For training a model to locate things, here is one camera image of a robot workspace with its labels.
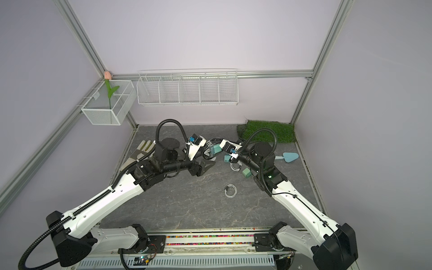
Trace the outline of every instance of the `artificial grass patch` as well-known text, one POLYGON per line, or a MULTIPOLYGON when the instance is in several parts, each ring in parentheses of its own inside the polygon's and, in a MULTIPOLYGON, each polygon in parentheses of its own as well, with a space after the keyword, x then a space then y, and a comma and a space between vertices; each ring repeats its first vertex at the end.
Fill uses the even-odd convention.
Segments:
MULTIPOLYGON (((295 143, 297 141, 295 138, 294 126, 292 124, 279 122, 248 120, 247 124, 237 126, 237 134, 239 137, 247 140, 252 133, 263 127, 270 128, 276 133, 278 143, 295 143)), ((252 141, 272 143, 273 137, 270 133, 264 131, 257 134, 252 141)))

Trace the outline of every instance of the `black mounting plate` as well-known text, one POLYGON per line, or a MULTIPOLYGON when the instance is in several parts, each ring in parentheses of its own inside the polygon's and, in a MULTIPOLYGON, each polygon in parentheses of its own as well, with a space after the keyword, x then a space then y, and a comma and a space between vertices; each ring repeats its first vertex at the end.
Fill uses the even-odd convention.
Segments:
MULTIPOLYGON (((268 233, 254 234, 254 243, 252 244, 257 252, 260 251, 276 251, 270 248, 270 238, 268 233)), ((290 251, 289 248, 283 248, 281 251, 290 251)))
MULTIPOLYGON (((157 247, 157 253, 163 253, 164 249, 165 249, 165 240, 166 240, 166 235, 149 235, 149 244, 154 244, 157 247)), ((130 250, 123 250, 124 254, 136 254, 135 251, 133 249, 130 250)), ((143 252, 144 254, 147 253, 155 253, 155 247, 154 246, 150 246, 149 248, 143 252)))

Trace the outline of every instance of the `gray marble surface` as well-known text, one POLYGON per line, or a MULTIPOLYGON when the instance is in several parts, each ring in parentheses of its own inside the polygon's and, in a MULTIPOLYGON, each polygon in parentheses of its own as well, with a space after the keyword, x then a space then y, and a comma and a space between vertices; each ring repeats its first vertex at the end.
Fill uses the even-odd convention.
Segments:
MULTIPOLYGON (((154 140, 156 127, 140 127, 129 154, 142 140, 154 140)), ((193 133, 206 139, 221 137, 237 140, 236 125, 184 126, 187 136, 193 133)), ((184 142, 177 126, 163 126, 160 140, 166 137, 184 142)), ((293 143, 278 144, 276 155, 297 152, 293 143)), ((300 222, 280 203, 259 189, 252 178, 245 178, 241 171, 231 170, 217 156, 216 164, 203 176, 191 176, 181 171, 177 177, 166 178, 148 191, 127 201, 101 221, 102 228, 125 227, 141 224, 145 230, 271 227, 284 221, 292 227, 302 227, 300 222), (234 198, 227 198, 224 188, 228 184, 237 187, 234 198)), ((312 187, 300 159, 286 163, 276 160, 275 165, 293 183, 300 193, 318 207, 312 187)))

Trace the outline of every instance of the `white vent grille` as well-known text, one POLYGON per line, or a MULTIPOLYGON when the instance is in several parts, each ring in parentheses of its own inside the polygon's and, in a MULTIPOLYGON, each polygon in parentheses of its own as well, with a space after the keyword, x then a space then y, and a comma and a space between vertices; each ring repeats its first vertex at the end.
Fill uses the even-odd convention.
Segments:
POLYGON ((217 73, 146 73, 137 83, 144 106, 238 104, 237 71, 217 73))
MULTIPOLYGON (((125 259, 128 267, 143 268, 145 266, 134 266, 133 260, 136 254, 131 254, 125 259)), ((214 255, 214 256, 160 256, 152 260, 147 268, 223 268, 223 267, 253 267, 274 266, 273 255, 214 255)), ((119 257, 89 257, 82 260, 77 270, 80 269, 123 269, 119 257)))
POLYGON ((105 83, 101 83, 81 108, 93 125, 121 125, 137 98, 132 81, 110 80, 109 84, 111 87, 119 86, 111 96, 111 100, 108 99, 105 83))

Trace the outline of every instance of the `white mesh basket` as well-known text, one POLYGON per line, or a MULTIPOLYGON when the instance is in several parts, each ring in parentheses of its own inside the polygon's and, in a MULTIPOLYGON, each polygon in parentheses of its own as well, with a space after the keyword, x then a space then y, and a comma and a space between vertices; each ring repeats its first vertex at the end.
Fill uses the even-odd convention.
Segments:
POLYGON ((238 104, 237 71, 200 73, 141 71, 137 94, 138 103, 144 106, 236 105, 238 104))
POLYGON ((98 87, 81 108, 93 125, 121 125, 137 98, 132 81, 110 80, 109 84, 111 87, 119 86, 111 96, 111 108, 105 83, 98 87))

